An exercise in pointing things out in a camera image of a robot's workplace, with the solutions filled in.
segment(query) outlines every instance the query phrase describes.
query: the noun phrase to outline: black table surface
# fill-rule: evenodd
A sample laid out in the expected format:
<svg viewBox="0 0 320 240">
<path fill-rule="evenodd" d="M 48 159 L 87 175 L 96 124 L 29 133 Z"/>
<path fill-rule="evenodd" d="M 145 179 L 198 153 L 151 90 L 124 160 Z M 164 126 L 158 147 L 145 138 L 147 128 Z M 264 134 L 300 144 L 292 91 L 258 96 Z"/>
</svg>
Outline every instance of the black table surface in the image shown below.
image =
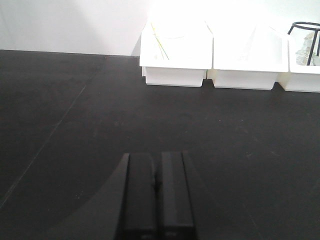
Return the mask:
<svg viewBox="0 0 320 240">
<path fill-rule="evenodd" d="M 138 57 L 0 51 L 0 239 L 43 236 L 123 153 L 168 151 L 248 239 L 320 239 L 320 94 L 147 86 Z"/>
</svg>

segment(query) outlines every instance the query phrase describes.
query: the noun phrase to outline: white container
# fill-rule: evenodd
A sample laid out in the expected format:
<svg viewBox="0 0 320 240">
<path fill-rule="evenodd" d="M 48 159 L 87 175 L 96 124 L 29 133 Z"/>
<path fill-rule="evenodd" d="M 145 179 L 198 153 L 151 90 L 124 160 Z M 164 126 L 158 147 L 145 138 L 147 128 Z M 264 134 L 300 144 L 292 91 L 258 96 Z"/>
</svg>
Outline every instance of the white container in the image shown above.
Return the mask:
<svg viewBox="0 0 320 240">
<path fill-rule="evenodd" d="M 317 51 L 318 41 L 314 47 Z M 278 82 L 286 91 L 320 93 L 320 66 L 298 65 L 296 63 L 297 47 L 295 38 L 289 37 L 289 72 L 281 73 Z"/>
<path fill-rule="evenodd" d="M 205 22 L 149 21 L 142 31 L 140 66 L 147 85 L 201 87 L 212 58 L 213 36 Z"/>
<path fill-rule="evenodd" d="M 231 28 L 214 34 L 214 69 L 208 78 L 216 88 L 271 90 L 288 65 L 286 35 L 264 25 Z"/>
</svg>

